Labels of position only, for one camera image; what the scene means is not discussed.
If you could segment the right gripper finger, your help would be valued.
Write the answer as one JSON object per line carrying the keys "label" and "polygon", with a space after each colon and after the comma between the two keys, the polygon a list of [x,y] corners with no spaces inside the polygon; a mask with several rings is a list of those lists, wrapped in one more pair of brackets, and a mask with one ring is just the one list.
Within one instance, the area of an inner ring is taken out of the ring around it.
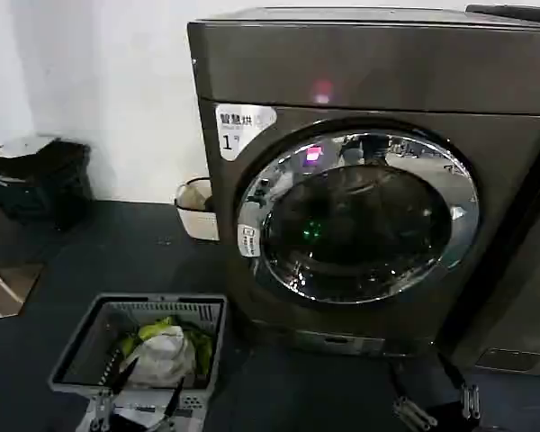
{"label": "right gripper finger", "polygon": [[422,409],[407,394],[394,363],[389,363],[389,378],[396,393],[392,403],[394,415],[406,428],[436,428],[437,419]]}
{"label": "right gripper finger", "polygon": [[463,417],[479,417],[481,402],[479,387],[468,384],[460,370],[441,352],[437,353],[438,360],[451,384],[459,391]]}

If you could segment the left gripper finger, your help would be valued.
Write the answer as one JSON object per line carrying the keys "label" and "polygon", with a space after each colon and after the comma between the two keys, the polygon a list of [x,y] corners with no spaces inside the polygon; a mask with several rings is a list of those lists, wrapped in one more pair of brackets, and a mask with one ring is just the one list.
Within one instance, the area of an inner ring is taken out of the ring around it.
{"label": "left gripper finger", "polygon": [[175,430],[175,414],[180,400],[180,394],[184,388],[184,378],[181,378],[175,391],[170,398],[169,403],[166,405],[163,418],[156,424],[155,430],[157,432],[167,432]]}
{"label": "left gripper finger", "polygon": [[112,414],[114,412],[114,400],[122,392],[133,373],[139,359],[132,360],[129,365],[120,372],[115,381],[107,388],[98,392],[94,398],[94,418],[90,421],[89,431],[111,431]]}

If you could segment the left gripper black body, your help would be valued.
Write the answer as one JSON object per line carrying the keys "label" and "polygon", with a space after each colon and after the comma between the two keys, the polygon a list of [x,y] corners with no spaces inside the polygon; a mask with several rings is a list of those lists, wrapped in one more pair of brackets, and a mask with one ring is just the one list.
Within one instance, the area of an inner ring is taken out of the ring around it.
{"label": "left gripper black body", "polygon": [[118,414],[112,414],[109,419],[110,432],[150,432],[160,430],[160,423],[157,423],[156,425],[153,425],[151,427],[146,427],[137,423],[136,421],[125,418]]}

